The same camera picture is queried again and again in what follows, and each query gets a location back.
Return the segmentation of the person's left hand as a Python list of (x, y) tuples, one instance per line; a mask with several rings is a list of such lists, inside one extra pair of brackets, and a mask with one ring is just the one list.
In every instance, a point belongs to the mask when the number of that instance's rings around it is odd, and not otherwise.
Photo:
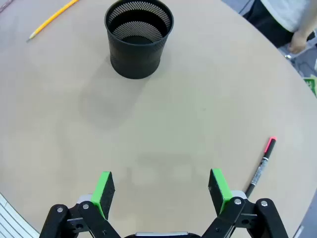
[(297, 31), (294, 33), (288, 50), (293, 54), (298, 54), (306, 48), (308, 35), (304, 32)]

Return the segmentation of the right gripper black green left finger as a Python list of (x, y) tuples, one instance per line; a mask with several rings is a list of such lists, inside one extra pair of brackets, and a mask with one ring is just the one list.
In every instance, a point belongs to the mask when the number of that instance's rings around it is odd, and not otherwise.
[(108, 221), (115, 187), (111, 172), (103, 172), (91, 196), (72, 208), (56, 204), (49, 210), (41, 238), (76, 238), (89, 232), (93, 238), (118, 238)]

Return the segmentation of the right gripper black green right finger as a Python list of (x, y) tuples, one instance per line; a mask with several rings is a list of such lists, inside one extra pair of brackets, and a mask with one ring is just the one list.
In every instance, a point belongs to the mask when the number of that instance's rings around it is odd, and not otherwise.
[(244, 228), (252, 238), (286, 238), (284, 224), (274, 202), (262, 198), (256, 203), (234, 196), (220, 169), (211, 169), (208, 184), (217, 217), (203, 238), (229, 238)]

